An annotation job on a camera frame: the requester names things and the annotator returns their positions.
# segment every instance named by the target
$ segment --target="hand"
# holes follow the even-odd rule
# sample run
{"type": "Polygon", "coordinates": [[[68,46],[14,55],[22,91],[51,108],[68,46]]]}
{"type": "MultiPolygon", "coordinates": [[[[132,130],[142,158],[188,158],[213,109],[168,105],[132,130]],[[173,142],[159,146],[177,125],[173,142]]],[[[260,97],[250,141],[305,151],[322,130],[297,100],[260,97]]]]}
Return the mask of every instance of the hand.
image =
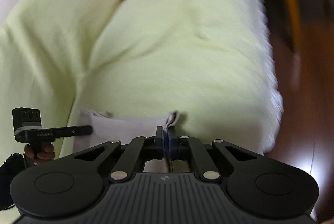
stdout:
{"type": "MultiPolygon", "coordinates": [[[[25,145],[24,153],[31,159],[34,159],[34,152],[30,145],[25,145]]],[[[52,161],[55,158],[54,146],[52,144],[47,145],[44,148],[44,152],[37,153],[37,159],[34,159],[35,165],[40,165],[52,161]]]]}
{"type": "Polygon", "coordinates": [[[331,220],[325,221],[322,224],[334,224],[334,218],[331,220]]]}

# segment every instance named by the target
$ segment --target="white cloth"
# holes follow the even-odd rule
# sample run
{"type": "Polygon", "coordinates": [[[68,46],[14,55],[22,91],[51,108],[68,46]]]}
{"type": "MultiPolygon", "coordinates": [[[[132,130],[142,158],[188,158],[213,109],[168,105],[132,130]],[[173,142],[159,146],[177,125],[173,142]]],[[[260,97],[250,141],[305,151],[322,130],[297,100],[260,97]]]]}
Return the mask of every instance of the white cloth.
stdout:
{"type": "MultiPolygon", "coordinates": [[[[82,109],[78,126],[91,125],[91,135],[74,137],[73,153],[94,147],[109,140],[120,140],[122,144],[129,144],[135,137],[143,135],[155,136],[157,126],[164,130],[176,124],[179,112],[170,112],[164,117],[157,118],[116,118],[108,112],[96,112],[82,109]]],[[[166,161],[151,160],[145,165],[144,172],[168,172],[166,161]]]]}

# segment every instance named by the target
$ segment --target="ribbed black plate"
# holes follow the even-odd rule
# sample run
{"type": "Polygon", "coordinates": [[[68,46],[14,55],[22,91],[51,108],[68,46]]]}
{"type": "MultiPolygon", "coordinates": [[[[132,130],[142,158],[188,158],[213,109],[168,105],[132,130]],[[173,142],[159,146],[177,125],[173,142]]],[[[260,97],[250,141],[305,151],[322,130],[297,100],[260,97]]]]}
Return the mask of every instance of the ribbed black plate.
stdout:
{"type": "Polygon", "coordinates": [[[220,186],[198,181],[192,173],[137,173],[113,184],[93,208],[61,220],[24,216],[16,224],[312,224],[303,215],[289,220],[252,216],[233,205],[220,186]]]}

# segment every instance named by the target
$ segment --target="grip handle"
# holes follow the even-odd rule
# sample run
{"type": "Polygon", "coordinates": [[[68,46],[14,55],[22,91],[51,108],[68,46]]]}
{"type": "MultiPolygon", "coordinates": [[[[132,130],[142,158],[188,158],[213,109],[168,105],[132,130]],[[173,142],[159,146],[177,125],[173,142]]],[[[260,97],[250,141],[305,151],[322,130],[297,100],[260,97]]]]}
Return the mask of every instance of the grip handle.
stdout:
{"type": "MultiPolygon", "coordinates": [[[[46,146],[48,146],[49,144],[50,144],[50,142],[42,142],[42,141],[30,142],[31,149],[34,152],[34,159],[37,159],[38,158],[37,153],[38,152],[43,152],[44,148],[46,146]]],[[[31,159],[24,154],[25,167],[28,168],[28,167],[35,166],[34,159],[31,159]]]]}

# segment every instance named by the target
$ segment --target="logo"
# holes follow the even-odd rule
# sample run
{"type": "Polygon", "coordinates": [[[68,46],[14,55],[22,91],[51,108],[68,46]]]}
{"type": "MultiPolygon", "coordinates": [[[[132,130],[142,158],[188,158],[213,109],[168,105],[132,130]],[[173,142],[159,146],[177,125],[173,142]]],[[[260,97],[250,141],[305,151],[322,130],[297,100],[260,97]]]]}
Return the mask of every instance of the logo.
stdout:
{"type": "Polygon", "coordinates": [[[164,180],[165,182],[166,182],[167,180],[169,180],[169,177],[168,177],[167,175],[161,176],[160,178],[161,178],[162,180],[164,180]]]}
{"type": "Polygon", "coordinates": [[[38,137],[49,137],[49,136],[52,136],[53,134],[52,133],[38,133],[37,136],[38,137]]]}

